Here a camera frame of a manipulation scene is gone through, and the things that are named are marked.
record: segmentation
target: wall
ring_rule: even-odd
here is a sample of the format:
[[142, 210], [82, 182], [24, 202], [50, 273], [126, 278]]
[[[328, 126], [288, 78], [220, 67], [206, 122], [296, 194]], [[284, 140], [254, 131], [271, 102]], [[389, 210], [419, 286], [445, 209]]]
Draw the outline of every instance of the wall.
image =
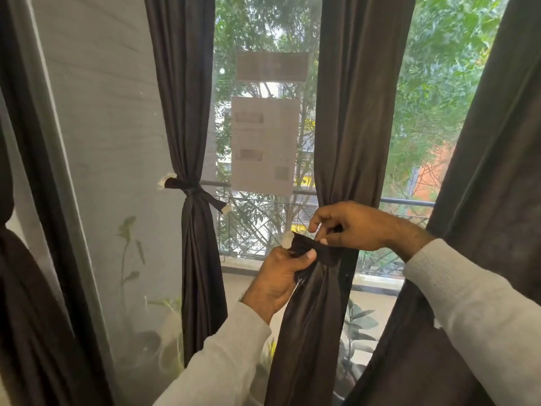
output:
[[132, 234], [146, 264], [128, 250], [125, 285], [135, 330], [156, 329], [167, 312], [148, 300], [181, 290], [180, 191], [157, 191], [171, 172], [152, 42], [143, 0], [32, 0], [65, 152], [88, 243], [105, 325], [121, 350], [118, 226]]

